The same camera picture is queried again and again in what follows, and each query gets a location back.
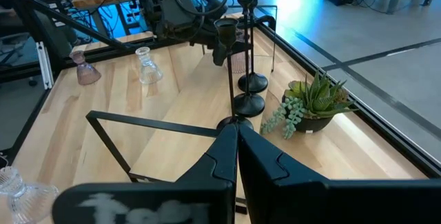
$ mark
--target light wood surface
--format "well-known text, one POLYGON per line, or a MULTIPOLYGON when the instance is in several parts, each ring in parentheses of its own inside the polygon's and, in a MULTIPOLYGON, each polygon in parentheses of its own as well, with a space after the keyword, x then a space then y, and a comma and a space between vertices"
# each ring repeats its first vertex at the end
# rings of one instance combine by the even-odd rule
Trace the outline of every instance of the light wood surface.
MULTIPOLYGON (((189 76, 186 86, 173 102, 164 121, 216 128, 220 120, 231 116, 227 71, 224 67, 213 66, 211 57, 211 54, 206 54, 189 76)), ((270 56, 255 56, 256 71, 268 78, 271 63, 270 56)), ((240 76, 241 74, 233 76, 234 95, 242 93, 236 83, 240 76)), ((266 94, 266 90, 259 93, 263 98, 266 94)), ((258 131, 262 115, 249 120, 258 131)), ((210 137, 157 130, 130 172, 165 181, 176 181, 199 160, 213 141, 210 137)), ((242 184, 238 184, 238 197, 245 197, 242 184)))
MULTIPOLYGON (((272 42, 258 30, 255 37, 256 54, 271 55, 272 42)), ((19 169, 23 179, 54 184, 61 191, 79 183, 128 182, 127 175, 85 120, 85 115, 90 110, 100 110, 163 119, 179 92, 185 89, 186 81, 191 80, 188 76, 201 61, 202 51, 199 45, 180 44, 152 50, 152 57, 164 72, 163 79, 153 85, 139 83, 139 60, 135 55, 94 64, 102 77, 92 85, 80 86, 75 68, 62 71, 14 161, 13 166, 19 169)), ((288 82, 304 78, 305 71, 276 48, 276 66, 270 77, 264 120, 278 107, 288 82)), ((222 96, 226 100, 228 92, 219 97, 222 96)), ((213 116, 213 123, 220 117, 213 116)), ((101 123, 130 165, 135 164, 154 136, 149 128, 109 121, 101 123)), ((331 179, 424 178, 353 113, 335 116, 324 130, 315 134, 295 133, 284 140, 279 129, 266 134, 265 138, 331 179)), ((179 148, 183 149, 183 161, 196 160, 192 155, 201 155, 201 150, 194 153, 186 150, 184 143, 179 148)), ((147 166, 155 169, 155 165, 166 166, 161 163, 147 166)), ((9 218, 4 200, 2 197, 0 201, 0 216, 9 218)), ((10 219, 1 222, 12 223, 10 219)), ((236 222, 249 223, 249 218, 237 214, 236 222)))

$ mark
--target candlestick base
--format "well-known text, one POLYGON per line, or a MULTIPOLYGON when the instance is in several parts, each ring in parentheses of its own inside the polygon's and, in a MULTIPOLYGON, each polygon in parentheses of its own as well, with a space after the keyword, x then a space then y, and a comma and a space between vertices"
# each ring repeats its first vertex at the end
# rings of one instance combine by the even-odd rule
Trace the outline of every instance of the candlestick base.
POLYGON ((234 97, 236 113, 243 117, 255 117, 265 109, 265 100, 257 94, 240 94, 234 97))
MULTIPOLYGON (((239 78, 238 82, 239 89, 245 92, 247 88, 247 76, 243 75, 239 78)), ((249 92, 259 93, 264 91, 268 87, 268 79, 259 74, 252 72, 249 74, 249 92)))
POLYGON ((217 125, 216 129, 217 130, 222 130, 226 125, 232 124, 232 123, 243 124, 243 125, 246 125, 247 127, 249 127, 249 128, 254 130, 253 124, 251 123, 251 121, 249 121, 245 117, 241 117, 241 116, 229 116, 229 117, 223 119, 217 125))

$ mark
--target pink glass vase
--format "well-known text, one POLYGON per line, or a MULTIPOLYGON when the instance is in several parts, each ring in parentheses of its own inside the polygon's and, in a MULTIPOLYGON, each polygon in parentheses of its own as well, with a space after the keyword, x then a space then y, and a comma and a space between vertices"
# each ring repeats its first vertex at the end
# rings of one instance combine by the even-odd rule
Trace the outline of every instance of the pink glass vase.
POLYGON ((72 52, 69 57, 77 64, 76 76, 80 85, 95 83, 101 78, 101 73, 85 61, 83 51, 72 52))

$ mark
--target black plant pot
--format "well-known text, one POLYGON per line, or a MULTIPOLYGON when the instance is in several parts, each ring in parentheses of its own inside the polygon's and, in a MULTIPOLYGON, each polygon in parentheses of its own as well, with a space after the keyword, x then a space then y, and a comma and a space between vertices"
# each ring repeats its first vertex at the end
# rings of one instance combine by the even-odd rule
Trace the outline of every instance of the black plant pot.
MULTIPOLYGON (((285 102, 285 96, 282 96, 282 103, 285 102)), ((288 119, 289 115, 289 109, 285 108, 287 113, 285 115, 285 118, 288 119)), ((331 122, 332 117, 329 118, 320 118, 320 119, 309 119, 309 118, 302 118, 302 121, 300 123, 296 124, 296 131, 299 132, 317 132, 325 128, 329 122, 331 122)))

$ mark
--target black metal frame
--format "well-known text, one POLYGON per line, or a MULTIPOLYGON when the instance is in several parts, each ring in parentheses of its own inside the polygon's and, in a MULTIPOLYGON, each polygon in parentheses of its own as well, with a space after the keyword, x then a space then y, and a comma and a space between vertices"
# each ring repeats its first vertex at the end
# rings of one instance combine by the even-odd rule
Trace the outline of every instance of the black metal frame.
MULTIPOLYGON (((99 119, 106 120, 106 121, 115 121, 118 123, 125 123, 130 125, 138 125, 141 127, 146 128, 155 128, 159 130, 167 130, 171 132, 180 132, 183 134, 193 134, 193 135, 199 135, 204 137, 213 137, 216 138, 222 130, 215 130, 211 128, 201 128, 196 127, 192 125, 183 125, 183 124, 177 124, 177 123, 170 123, 166 121, 157 121, 157 120, 151 120, 151 119, 143 119, 133 116, 125 116, 121 114, 112 114, 107 112, 100 112, 100 111, 90 111, 86 115, 86 119, 89 121, 89 124, 92 126, 92 128, 95 130, 96 134, 98 134, 99 138, 102 140, 106 148, 109 150, 109 152, 112 154, 112 156, 115 158, 116 162, 123 168, 124 172, 127 174, 131 182, 138 183, 138 179, 141 180, 148 180, 150 182, 165 182, 160 179, 154 179, 148 176, 138 175, 135 173, 131 173, 130 166, 127 163, 127 161, 124 159, 123 155, 118 151, 118 148, 113 143, 112 139, 109 137, 107 132, 104 130, 103 126, 99 123, 99 119)), ((246 200, 243 198, 236 197, 236 202, 246 205, 246 200)), ((236 211, 241 214, 247 213, 247 208, 243 207, 241 205, 236 206, 236 211)))
MULTIPOLYGON (((59 0, 45 0, 47 2, 59 1, 59 0)), ((90 50, 85 53, 89 62, 97 62, 114 57, 119 57, 133 53, 134 48, 137 45, 145 44, 151 48, 160 48, 167 45, 173 45, 180 43, 180 41, 164 40, 155 41, 153 38, 144 39, 140 41, 134 41, 131 43, 120 43, 115 40, 111 40, 102 36, 98 32, 91 30, 80 23, 72 20, 71 18, 49 9, 40 0, 12 0, 14 9, 17 14, 22 18, 23 22, 27 25, 27 28, 34 38, 34 40, 42 41, 48 49, 49 56, 51 58, 51 67, 55 74, 58 74, 62 69, 73 67, 74 64, 61 58, 59 52, 53 42, 51 41, 49 34, 42 26, 41 22, 37 19, 35 10, 41 11, 43 14, 47 14, 49 17, 58 19, 64 22, 66 25, 72 26, 77 30, 80 30, 90 36, 98 37, 99 41, 107 43, 110 47, 99 48, 90 50)), ((270 39, 284 50, 294 61, 299 63, 308 73, 313 74, 318 69, 311 61, 305 58, 295 48, 293 48, 288 42, 279 37, 271 28, 263 24, 257 25, 257 27, 270 39)), ((9 81, 10 79, 20 79, 24 77, 31 77, 39 74, 38 63, 31 63, 28 65, 22 65, 10 70, 2 71, 0 75, 0 82, 9 81)), ((351 99, 357 101, 355 96, 351 96, 351 99)), ((424 152, 420 151, 407 137, 397 132, 388 123, 382 120, 375 112, 373 112, 368 106, 357 101, 355 107, 360 109, 356 114, 366 123, 368 123, 378 134, 385 138, 395 149, 402 153, 407 159, 409 159, 416 167, 424 172, 429 177, 441 177, 441 167, 434 163, 424 152)))

